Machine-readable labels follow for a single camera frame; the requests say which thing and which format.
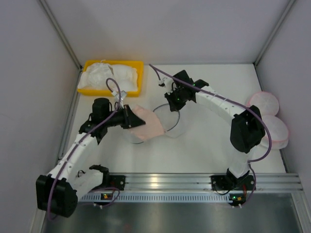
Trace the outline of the clear mesh laundry bag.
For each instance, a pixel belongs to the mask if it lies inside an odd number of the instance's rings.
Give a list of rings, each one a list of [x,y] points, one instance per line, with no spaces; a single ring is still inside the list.
[[[183,111],[171,112],[169,104],[167,103],[162,104],[151,111],[153,111],[159,118],[165,130],[164,134],[165,136],[176,138],[186,131],[186,123],[185,123],[187,116],[186,112]],[[129,143],[132,144],[141,144],[146,142],[141,141],[134,135],[131,135],[128,130],[125,130],[123,132],[123,136]]]

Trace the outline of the pink bra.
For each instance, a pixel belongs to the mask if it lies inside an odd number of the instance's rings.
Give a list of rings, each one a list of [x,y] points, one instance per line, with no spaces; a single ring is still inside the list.
[[[128,131],[131,135],[134,135],[141,141],[147,141],[165,134],[159,118],[153,111],[145,109],[140,105],[136,105],[132,111],[136,116],[144,120],[145,124],[129,129]]]

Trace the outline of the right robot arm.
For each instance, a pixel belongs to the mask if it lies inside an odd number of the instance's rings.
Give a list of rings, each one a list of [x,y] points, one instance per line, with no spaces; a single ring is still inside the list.
[[[239,179],[249,173],[248,160],[253,148],[260,144],[265,136],[261,113],[258,107],[244,105],[220,96],[210,85],[199,79],[193,81],[185,70],[173,78],[163,77],[159,86],[165,87],[164,97],[170,111],[181,110],[188,101],[206,107],[230,126],[230,143],[233,149],[233,161],[228,168],[228,175]]]

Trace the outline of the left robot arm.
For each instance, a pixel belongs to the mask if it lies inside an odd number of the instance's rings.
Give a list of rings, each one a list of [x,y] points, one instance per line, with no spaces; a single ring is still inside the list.
[[[145,120],[135,114],[129,105],[113,107],[109,99],[97,98],[92,112],[82,124],[76,139],[66,155],[47,174],[35,182],[36,202],[39,210],[48,215],[70,217],[78,201],[96,189],[117,190],[109,169],[102,165],[88,165],[87,159],[96,155],[97,147],[108,128],[120,126],[128,130],[144,126]]]

